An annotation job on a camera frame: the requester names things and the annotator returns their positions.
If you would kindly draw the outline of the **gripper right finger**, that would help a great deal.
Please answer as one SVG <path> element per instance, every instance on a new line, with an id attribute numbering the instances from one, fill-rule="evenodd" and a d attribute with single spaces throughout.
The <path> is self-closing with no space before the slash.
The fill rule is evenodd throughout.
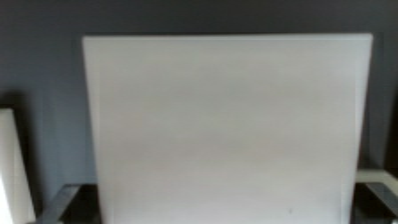
<path id="1" fill-rule="evenodd" d="M 398 224 L 398 178 L 385 170 L 360 170 L 354 224 Z"/>

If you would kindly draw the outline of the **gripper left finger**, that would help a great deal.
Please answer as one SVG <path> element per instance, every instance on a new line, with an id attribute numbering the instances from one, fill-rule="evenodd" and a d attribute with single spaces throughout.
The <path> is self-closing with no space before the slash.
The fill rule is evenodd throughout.
<path id="1" fill-rule="evenodd" d="M 36 224 L 99 224 L 99 186 L 68 184 L 52 199 Z"/>

